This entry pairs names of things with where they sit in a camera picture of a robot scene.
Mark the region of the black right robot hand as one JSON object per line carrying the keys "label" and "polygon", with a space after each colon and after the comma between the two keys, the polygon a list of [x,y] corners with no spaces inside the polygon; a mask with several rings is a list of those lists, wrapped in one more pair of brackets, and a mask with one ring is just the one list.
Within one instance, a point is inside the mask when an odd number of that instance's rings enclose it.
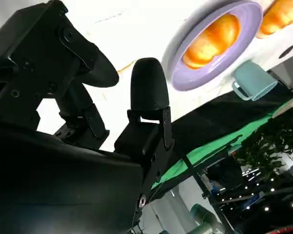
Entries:
{"label": "black right robot hand", "polygon": [[128,125],[115,150],[85,85],[119,75],[62,1],[16,11],[0,28],[0,234],[125,234],[174,147],[164,71],[136,61]]}

